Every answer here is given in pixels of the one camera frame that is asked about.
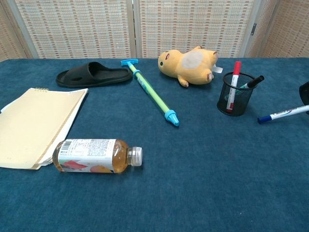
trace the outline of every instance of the notebook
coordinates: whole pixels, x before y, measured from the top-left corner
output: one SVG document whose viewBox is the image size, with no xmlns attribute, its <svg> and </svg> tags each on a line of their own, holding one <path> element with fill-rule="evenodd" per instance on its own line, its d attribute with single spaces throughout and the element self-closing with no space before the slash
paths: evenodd
<svg viewBox="0 0 309 232">
<path fill-rule="evenodd" d="M 0 114 L 0 167 L 39 169 L 52 163 L 88 89 L 49 91 L 30 88 Z"/>
</svg>

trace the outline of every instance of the mesh pen holder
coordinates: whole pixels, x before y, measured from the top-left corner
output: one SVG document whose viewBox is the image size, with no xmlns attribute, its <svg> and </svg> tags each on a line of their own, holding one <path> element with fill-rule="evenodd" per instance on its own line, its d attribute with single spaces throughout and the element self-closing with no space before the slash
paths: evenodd
<svg viewBox="0 0 309 232">
<path fill-rule="evenodd" d="M 253 76 L 250 76 L 245 73 L 239 73 L 237 86 L 232 86 L 232 78 L 233 78 L 233 72 L 228 72 L 223 77 L 223 86 L 221 90 L 221 95 L 217 103 L 218 109 L 230 116 L 240 116 L 244 114 L 247 104 L 249 102 L 250 96 L 253 92 L 252 88 L 243 88 L 243 86 L 254 79 Z M 228 110 L 227 104 L 228 99 L 231 97 L 232 102 L 232 110 Z"/>
</svg>

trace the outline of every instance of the black slipper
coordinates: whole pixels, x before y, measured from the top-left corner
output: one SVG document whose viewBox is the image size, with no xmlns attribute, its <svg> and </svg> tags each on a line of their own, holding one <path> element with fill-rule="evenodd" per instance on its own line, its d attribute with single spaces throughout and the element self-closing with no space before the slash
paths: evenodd
<svg viewBox="0 0 309 232">
<path fill-rule="evenodd" d="M 58 74 L 56 82 L 61 87 L 86 88 L 105 86 L 132 79 L 128 69 L 109 69 L 98 62 L 63 71 Z"/>
</svg>

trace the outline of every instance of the white bottle cap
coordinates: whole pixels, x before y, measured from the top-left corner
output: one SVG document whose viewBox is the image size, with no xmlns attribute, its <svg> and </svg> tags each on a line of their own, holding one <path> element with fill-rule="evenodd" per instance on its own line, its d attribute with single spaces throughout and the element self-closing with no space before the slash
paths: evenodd
<svg viewBox="0 0 309 232">
<path fill-rule="evenodd" d="M 143 159 L 143 149 L 138 146 L 132 147 L 132 166 L 141 166 Z"/>
</svg>

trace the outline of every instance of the yellow stuffed animal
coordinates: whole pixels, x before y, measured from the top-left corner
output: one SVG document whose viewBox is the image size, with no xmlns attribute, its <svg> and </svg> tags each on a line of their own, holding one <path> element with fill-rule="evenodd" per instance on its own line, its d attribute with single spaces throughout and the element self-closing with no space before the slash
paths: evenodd
<svg viewBox="0 0 309 232">
<path fill-rule="evenodd" d="M 202 85 L 212 81 L 212 68 L 217 60 L 217 52 L 197 46 L 184 54 L 174 49 L 163 52 L 158 66 L 162 73 L 178 78 L 183 87 L 189 87 L 189 83 Z"/>
</svg>

